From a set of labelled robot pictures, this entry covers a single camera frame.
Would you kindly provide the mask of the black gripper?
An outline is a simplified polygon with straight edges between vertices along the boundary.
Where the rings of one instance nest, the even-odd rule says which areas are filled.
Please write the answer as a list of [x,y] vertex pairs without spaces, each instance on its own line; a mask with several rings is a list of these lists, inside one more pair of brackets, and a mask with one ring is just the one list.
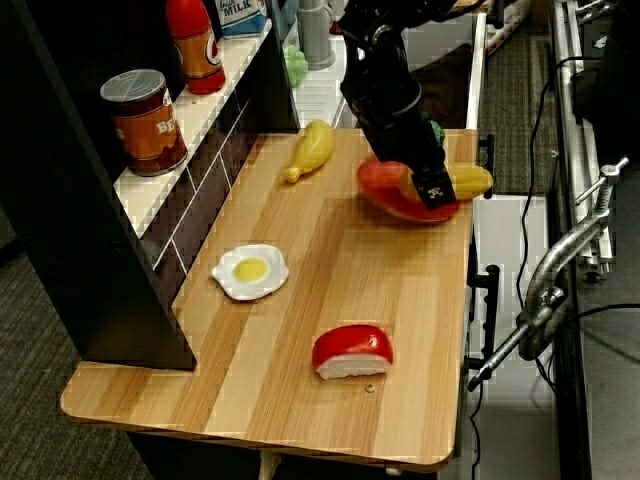
[[454,203],[456,195],[421,101],[421,92],[365,92],[357,95],[357,117],[377,158],[408,166],[421,202],[435,210]]

